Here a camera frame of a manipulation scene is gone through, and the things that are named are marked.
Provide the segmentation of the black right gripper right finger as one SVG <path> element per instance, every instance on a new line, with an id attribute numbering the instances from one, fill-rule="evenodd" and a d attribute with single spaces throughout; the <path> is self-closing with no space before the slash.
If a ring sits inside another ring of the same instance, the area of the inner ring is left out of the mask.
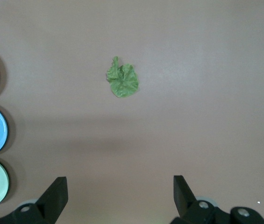
<path id="1" fill-rule="evenodd" d="M 182 175 L 173 177 L 173 197 L 179 216 L 172 224 L 264 224 L 264 218 L 248 207 L 233 207 L 229 213 L 206 200 L 198 200 Z"/>

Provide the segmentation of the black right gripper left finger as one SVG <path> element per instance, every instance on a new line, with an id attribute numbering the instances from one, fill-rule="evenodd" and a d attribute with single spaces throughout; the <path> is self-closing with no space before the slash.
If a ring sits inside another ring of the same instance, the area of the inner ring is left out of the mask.
<path id="1" fill-rule="evenodd" d="M 0 224 L 54 224 L 68 202 L 66 177 L 58 177 L 35 203 L 26 203 L 0 218 Z"/>

